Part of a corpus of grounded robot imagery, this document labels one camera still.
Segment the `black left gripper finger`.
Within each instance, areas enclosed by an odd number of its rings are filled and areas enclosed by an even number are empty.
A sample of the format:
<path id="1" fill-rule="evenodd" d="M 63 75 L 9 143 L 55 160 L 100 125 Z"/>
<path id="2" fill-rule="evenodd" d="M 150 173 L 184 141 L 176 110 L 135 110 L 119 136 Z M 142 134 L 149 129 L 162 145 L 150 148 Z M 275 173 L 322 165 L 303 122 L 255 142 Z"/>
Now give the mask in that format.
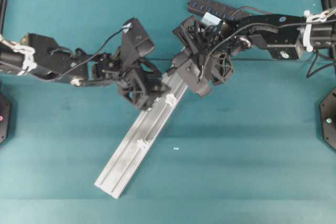
<path id="1" fill-rule="evenodd" d="M 139 59 L 140 64 L 145 65 L 150 71 L 144 71 L 146 73 L 146 76 L 151 79 L 161 79 L 162 78 L 162 73 L 161 71 L 151 63 L 149 60 L 146 58 L 140 58 Z"/>
<path id="2" fill-rule="evenodd" d="M 171 88 L 159 78 L 150 78 L 148 80 L 149 93 L 154 97 L 161 97 L 163 94 L 169 92 Z"/>

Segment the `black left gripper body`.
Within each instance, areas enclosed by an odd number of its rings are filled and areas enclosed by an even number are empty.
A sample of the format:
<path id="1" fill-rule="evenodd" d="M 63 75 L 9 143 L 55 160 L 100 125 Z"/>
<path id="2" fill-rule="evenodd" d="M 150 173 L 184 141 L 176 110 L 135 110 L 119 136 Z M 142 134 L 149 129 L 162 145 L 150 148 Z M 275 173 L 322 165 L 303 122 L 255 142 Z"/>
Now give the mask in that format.
<path id="1" fill-rule="evenodd" d="M 117 50 L 113 54 L 97 54 L 91 59 L 92 86 L 116 84 L 118 93 L 139 110 L 152 106 L 150 82 L 141 67 L 140 56 Z"/>

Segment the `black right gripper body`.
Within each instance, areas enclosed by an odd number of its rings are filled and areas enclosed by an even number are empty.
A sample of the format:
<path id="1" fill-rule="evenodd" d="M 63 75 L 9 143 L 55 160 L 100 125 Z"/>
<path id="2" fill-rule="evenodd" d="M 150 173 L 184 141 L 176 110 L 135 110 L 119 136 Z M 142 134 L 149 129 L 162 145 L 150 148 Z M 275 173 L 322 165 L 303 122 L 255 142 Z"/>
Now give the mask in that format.
<path id="1" fill-rule="evenodd" d="M 183 44 L 181 51 L 201 70 L 199 81 L 206 78 L 210 85 L 218 86 L 234 74 L 232 46 L 227 40 L 231 31 L 225 21 L 213 15 L 205 15 L 201 20 L 192 15 L 173 30 Z"/>

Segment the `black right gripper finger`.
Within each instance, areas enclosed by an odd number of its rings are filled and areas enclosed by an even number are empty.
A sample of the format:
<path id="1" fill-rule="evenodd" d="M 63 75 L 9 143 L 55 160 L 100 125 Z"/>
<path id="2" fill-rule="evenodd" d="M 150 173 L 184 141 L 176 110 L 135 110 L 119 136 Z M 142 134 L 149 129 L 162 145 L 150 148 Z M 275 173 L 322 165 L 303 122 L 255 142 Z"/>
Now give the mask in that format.
<path id="1" fill-rule="evenodd" d="M 165 72 L 165 77 L 169 78 L 171 76 L 178 76 L 179 72 L 178 72 L 178 68 L 169 68 L 166 72 Z"/>

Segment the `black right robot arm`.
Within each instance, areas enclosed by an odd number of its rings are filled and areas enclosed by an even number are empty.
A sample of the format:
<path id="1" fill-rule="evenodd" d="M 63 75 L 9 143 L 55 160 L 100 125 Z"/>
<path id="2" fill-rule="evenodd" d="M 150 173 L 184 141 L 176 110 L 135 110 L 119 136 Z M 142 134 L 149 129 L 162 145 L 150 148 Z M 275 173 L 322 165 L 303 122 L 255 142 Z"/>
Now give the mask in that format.
<path id="1" fill-rule="evenodd" d="M 298 60 L 304 51 L 335 47 L 335 8 L 304 16 L 249 15 L 241 19 L 219 19 L 207 12 L 201 20 L 191 16 L 173 31 L 184 49 L 173 58 L 168 76 L 187 72 L 190 86 L 227 82 L 234 73 L 232 57 L 257 47 L 274 60 Z"/>

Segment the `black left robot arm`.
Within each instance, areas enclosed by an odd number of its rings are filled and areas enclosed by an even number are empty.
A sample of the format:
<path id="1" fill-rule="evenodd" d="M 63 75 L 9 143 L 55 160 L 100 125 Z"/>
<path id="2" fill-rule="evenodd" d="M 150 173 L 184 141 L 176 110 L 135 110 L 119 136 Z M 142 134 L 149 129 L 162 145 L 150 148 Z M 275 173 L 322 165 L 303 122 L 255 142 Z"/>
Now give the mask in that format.
<path id="1" fill-rule="evenodd" d="M 71 51 L 38 34 L 26 34 L 21 42 L 2 37 L 1 71 L 74 87 L 116 84 L 119 95 L 143 111 L 170 90 L 154 64 L 136 51 L 127 52 L 125 46 L 113 54 L 98 51 L 89 55 L 81 48 Z"/>

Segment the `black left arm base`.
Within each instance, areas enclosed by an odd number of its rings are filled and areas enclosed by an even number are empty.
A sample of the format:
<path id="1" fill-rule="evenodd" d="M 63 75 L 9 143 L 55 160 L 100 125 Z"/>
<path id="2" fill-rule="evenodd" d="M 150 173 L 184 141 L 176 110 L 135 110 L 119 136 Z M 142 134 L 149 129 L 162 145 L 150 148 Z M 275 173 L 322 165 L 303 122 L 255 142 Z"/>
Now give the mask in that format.
<path id="1" fill-rule="evenodd" d="M 1 144 L 3 144 L 10 132 L 10 120 L 12 114 L 12 102 L 5 90 L 5 85 L 1 81 Z"/>

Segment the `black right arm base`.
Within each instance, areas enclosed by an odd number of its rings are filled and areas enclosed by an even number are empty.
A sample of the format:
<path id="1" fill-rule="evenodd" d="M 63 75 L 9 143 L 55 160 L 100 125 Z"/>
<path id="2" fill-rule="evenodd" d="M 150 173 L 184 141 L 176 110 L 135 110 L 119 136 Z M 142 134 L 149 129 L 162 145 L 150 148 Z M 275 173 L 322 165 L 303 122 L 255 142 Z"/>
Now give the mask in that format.
<path id="1" fill-rule="evenodd" d="M 335 7 L 335 0 L 321 0 L 323 10 Z M 335 87 L 320 103 L 324 141 L 335 151 Z"/>

